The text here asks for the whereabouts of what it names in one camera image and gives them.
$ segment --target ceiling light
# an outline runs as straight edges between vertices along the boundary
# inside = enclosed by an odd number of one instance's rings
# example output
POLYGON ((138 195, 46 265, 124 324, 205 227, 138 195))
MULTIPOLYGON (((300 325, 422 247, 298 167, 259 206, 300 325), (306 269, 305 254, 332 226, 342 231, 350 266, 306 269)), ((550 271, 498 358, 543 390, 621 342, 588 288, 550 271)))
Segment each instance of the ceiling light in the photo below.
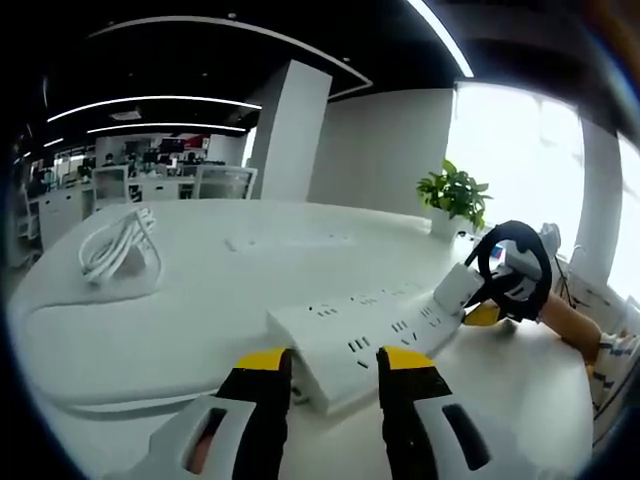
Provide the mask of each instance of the ceiling light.
POLYGON ((436 32, 436 35, 440 37, 444 46, 447 47, 449 53, 453 57, 453 59, 460 67, 462 74, 467 78, 473 78, 473 72, 471 71, 471 67, 469 66, 469 62, 464 58, 460 47, 455 42, 451 34, 447 31, 445 26, 442 24, 440 19, 436 17, 436 15, 431 11, 431 9, 422 1, 422 0, 407 0, 411 4, 413 8, 424 18, 427 23, 433 28, 433 31, 436 32))
POLYGON ((51 145, 55 145, 56 143, 60 143, 62 140, 64 140, 64 138, 60 137, 60 138, 57 138, 57 139, 53 140, 52 142, 45 143, 43 146, 44 146, 44 148, 47 148, 47 147, 50 147, 51 145))
POLYGON ((71 115, 72 113, 81 112, 82 110, 88 110, 89 108, 101 107, 103 105, 111 105, 114 103, 123 103, 123 102, 137 102, 140 100, 195 100, 199 102, 212 102, 212 103, 224 103, 227 105, 236 105, 238 107, 247 107, 253 108, 255 110, 262 110, 260 105, 254 105, 251 103, 244 102, 236 102, 234 100, 224 100, 221 98, 209 98, 209 97, 191 97, 188 95, 149 95, 145 97, 127 97, 127 98, 116 98, 115 100, 105 100, 104 102, 96 102, 91 103, 89 105, 84 105, 82 107, 73 108, 66 112, 59 113, 49 119, 47 122, 53 122, 59 118, 65 117, 67 115, 71 115))
POLYGON ((196 127, 196 128, 217 128, 220 130, 233 130, 234 132, 247 131, 244 128, 227 127, 226 125, 207 125, 204 123, 131 123, 129 125, 116 125, 114 127, 94 128, 93 130, 87 130, 87 133, 105 132, 107 130, 118 130, 120 128, 134 128, 134 127, 196 127))

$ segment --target white desk surface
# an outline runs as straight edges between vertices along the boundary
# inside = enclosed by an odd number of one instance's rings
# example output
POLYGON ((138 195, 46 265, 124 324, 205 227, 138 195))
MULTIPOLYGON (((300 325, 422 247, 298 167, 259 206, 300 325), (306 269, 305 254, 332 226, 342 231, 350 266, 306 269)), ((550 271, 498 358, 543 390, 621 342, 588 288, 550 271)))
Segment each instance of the white desk surface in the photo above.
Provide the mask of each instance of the white desk surface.
MULTIPOLYGON (((43 392, 55 386, 77 395, 86 393, 78 390, 82 385, 92 394, 135 394, 161 381, 206 390, 241 354, 269 346, 267 309, 414 279, 435 287, 470 249, 467 241, 448 246, 430 238, 421 218, 382 212, 240 200, 149 205, 164 265, 159 292, 117 304, 43 309, 28 320, 19 314, 37 308, 34 301, 52 303, 56 289, 69 284, 65 275, 77 274, 86 235, 132 208, 117 205, 57 242, 10 303, 13 341, 35 399, 91 477, 139 460, 149 434, 184 404, 100 412, 62 406, 43 392), (274 246, 277 239, 328 234, 346 235, 353 245, 274 246), (229 237, 270 246, 230 252, 229 237)), ((463 327, 436 361, 450 387, 506 422, 540 465, 572 473, 590 457, 591 400, 581 358, 545 326, 463 327)), ((332 419, 292 407, 280 478, 390 478, 381 419, 375 399, 332 419)))

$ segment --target white wall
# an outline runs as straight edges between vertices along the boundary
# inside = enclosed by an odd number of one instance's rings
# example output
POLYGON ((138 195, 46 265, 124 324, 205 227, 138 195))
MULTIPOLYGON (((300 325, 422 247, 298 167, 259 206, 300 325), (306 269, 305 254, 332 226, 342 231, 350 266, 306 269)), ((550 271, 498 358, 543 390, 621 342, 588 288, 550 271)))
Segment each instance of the white wall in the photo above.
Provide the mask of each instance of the white wall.
POLYGON ((327 108, 308 200, 423 215, 415 187, 442 168, 453 91, 405 90, 327 108))

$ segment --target power strip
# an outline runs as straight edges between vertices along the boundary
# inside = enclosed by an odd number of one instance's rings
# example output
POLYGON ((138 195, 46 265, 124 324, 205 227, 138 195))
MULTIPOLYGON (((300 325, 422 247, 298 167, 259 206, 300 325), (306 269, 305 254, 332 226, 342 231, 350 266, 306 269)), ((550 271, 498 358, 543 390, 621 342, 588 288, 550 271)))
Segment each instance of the power strip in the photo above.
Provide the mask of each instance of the power strip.
POLYGON ((274 342, 297 352, 300 371, 294 376, 300 389, 325 414, 375 392, 381 346, 429 354, 461 322, 462 313, 448 315, 418 283, 267 314, 274 342))

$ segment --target computer monitor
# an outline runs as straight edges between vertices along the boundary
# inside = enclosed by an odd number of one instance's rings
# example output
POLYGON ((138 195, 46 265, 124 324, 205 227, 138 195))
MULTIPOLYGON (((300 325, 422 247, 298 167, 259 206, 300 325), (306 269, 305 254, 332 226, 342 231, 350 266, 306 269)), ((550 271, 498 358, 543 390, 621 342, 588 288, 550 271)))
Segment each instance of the computer monitor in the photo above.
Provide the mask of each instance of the computer monitor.
POLYGON ((163 138, 160 143, 161 153, 182 153, 184 152, 184 140, 179 138, 163 138))
POLYGON ((158 163, 158 152, 145 152, 142 161, 144 163, 158 163))
POLYGON ((42 158, 42 168, 53 168, 53 153, 45 153, 42 158))

